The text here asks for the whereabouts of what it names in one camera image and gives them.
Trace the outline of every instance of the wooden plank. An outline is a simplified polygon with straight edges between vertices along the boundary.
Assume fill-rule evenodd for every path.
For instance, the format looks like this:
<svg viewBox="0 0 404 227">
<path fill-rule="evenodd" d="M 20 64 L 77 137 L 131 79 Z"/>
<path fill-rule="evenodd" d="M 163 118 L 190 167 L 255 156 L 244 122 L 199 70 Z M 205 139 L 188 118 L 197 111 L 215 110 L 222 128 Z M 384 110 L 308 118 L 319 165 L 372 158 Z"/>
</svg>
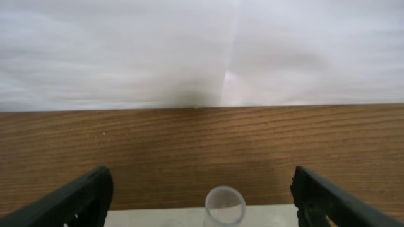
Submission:
<svg viewBox="0 0 404 227">
<path fill-rule="evenodd" d="M 404 220 L 404 105 L 0 113 L 0 215 L 107 165 L 112 209 L 292 203 L 304 165 Z"/>
</svg>

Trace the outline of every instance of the circular rim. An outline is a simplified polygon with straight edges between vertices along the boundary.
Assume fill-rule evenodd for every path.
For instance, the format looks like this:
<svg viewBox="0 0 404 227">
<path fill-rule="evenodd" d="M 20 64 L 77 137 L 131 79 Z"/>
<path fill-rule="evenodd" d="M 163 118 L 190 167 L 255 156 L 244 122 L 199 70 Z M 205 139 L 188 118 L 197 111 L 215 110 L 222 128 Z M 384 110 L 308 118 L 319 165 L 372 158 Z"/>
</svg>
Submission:
<svg viewBox="0 0 404 227">
<path fill-rule="evenodd" d="M 217 192 L 218 190 L 229 190 L 229 191 L 233 192 L 233 193 L 237 196 L 237 198 L 240 200 L 240 202 L 241 202 L 241 206 L 242 206 L 241 215 L 240 215 L 240 217 L 239 217 L 237 220 L 235 220 L 235 221 L 232 222 L 232 223 L 223 223 L 223 222 L 217 220 L 216 218 L 214 218 L 214 217 L 212 216 L 212 214 L 210 213 L 209 209 L 206 207 L 206 205 L 208 204 L 208 199 L 209 199 L 215 192 Z M 221 226 L 234 226 L 234 225 L 240 224 L 240 222 L 243 220 L 244 215 L 246 214 L 246 202 L 245 202 L 244 198 L 242 197 L 242 195 L 240 194 L 240 192 L 237 191 L 237 190 L 235 190 L 234 188 L 229 187 L 229 186 L 219 186 L 219 187 L 215 187 L 214 189 L 210 190 L 210 192 L 209 192 L 208 195 L 206 196 L 206 199 L 205 199 L 205 211 L 206 211 L 206 213 L 208 213 L 210 219 L 212 219 L 216 224 L 219 224 L 219 225 L 221 225 Z"/>
</svg>

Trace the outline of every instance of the translucent object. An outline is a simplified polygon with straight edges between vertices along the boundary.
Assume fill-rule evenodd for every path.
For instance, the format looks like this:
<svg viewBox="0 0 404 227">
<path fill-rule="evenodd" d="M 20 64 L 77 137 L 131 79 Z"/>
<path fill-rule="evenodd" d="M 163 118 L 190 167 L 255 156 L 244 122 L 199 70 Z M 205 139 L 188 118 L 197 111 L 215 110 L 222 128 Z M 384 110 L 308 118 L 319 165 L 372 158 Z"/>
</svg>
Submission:
<svg viewBox="0 0 404 227">
<path fill-rule="evenodd" d="M 212 189 L 205 200 L 204 227 L 238 226 L 246 213 L 240 192 L 228 186 Z"/>
</svg>

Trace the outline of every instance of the black object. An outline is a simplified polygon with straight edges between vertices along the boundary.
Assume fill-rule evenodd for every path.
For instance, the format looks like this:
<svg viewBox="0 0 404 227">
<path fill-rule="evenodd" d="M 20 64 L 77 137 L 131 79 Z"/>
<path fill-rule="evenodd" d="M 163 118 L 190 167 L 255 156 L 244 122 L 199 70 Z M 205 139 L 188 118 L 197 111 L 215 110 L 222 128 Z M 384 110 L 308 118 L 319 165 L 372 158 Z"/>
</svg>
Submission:
<svg viewBox="0 0 404 227">
<path fill-rule="evenodd" d="M 329 227 L 326 217 L 339 227 L 404 226 L 301 166 L 296 167 L 290 189 L 300 227 Z"/>
<path fill-rule="evenodd" d="M 98 167 L 0 219 L 0 227 L 102 227 L 113 188 L 108 168 Z"/>
</svg>

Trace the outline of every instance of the white surface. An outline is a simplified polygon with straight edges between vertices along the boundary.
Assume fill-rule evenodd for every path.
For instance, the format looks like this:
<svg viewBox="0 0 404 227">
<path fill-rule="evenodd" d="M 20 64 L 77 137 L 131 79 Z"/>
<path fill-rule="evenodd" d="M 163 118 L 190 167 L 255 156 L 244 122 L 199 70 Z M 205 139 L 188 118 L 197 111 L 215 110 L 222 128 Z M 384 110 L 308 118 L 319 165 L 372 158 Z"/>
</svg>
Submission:
<svg viewBox="0 0 404 227">
<path fill-rule="evenodd" d="M 247 206 L 239 227 L 294 227 L 293 204 Z M 203 227 L 204 208 L 109 211 L 105 227 Z"/>
<path fill-rule="evenodd" d="M 0 2 L 0 111 L 404 102 L 403 62 L 401 0 Z"/>
</svg>

